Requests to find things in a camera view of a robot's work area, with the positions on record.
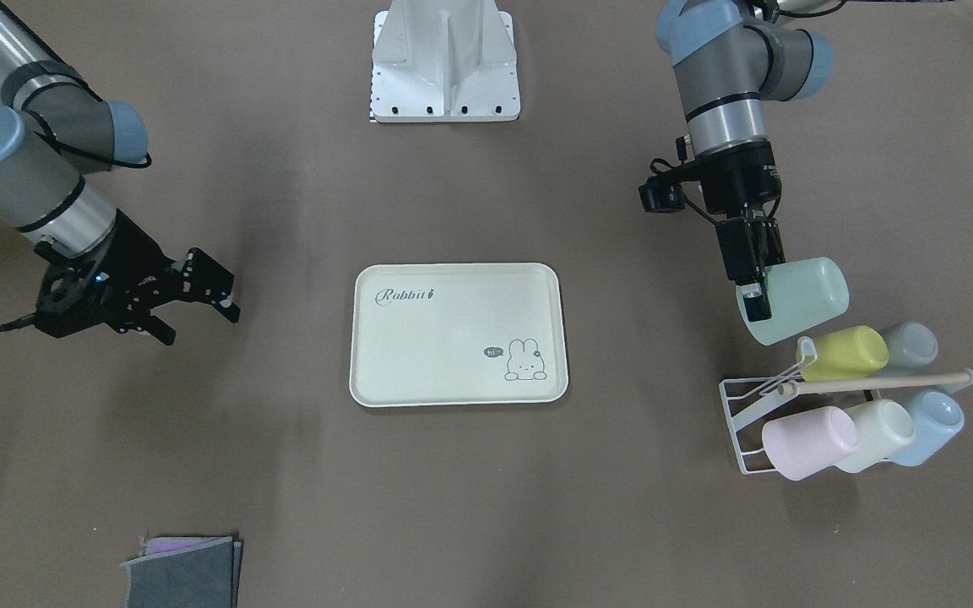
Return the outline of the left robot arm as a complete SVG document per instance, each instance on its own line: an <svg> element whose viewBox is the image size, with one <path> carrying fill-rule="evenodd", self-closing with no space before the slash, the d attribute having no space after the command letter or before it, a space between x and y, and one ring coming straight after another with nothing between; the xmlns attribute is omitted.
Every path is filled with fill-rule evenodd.
<svg viewBox="0 0 973 608"><path fill-rule="evenodd" d="M772 267L785 261L775 211L781 180L765 126L766 100L806 99L829 80L830 42L777 24L775 1L669 1L655 35L671 59L688 134L678 166L639 188L648 213L690 207L683 185L699 185L727 278L749 322L774 316Z"/></svg>

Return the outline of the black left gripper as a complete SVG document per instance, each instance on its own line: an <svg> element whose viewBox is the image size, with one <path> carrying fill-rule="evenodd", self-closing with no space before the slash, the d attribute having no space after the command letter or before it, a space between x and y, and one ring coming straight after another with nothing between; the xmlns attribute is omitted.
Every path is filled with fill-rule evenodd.
<svg viewBox="0 0 973 608"><path fill-rule="evenodd" d="M747 322L772 318L765 267L784 264L786 254L776 218L738 218L745 210L773 204L779 208L781 178L769 141L750 141L707 151L693 160L704 207L715 224L726 276L742 298Z"/></svg>

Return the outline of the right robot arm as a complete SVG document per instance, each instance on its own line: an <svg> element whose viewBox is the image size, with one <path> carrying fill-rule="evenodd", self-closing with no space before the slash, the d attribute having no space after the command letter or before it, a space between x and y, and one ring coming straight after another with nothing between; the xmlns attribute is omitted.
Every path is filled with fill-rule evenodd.
<svg viewBox="0 0 973 608"><path fill-rule="evenodd" d="M35 310L0 332L31 326L62 338L105 324L170 345L177 334L155 309L171 301L197 301L238 322L230 270L199 247L167 257L89 182L151 162L138 112L101 99L0 3L0 219L49 263Z"/></svg>

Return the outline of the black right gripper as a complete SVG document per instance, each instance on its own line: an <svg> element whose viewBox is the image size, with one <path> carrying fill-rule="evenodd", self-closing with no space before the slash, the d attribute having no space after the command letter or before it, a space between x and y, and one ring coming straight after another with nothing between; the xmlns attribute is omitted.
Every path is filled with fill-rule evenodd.
<svg viewBox="0 0 973 608"><path fill-rule="evenodd" d="M239 323L232 272L200 247L192 247L182 264L167 257L121 211L111 231L89 252L67 258L46 237L35 245L35 253L49 262L37 296L35 327L54 338L105 324L119 334L138 331L173 345L177 331L152 314L152 308L177 296L209 305L227 322Z"/></svg>

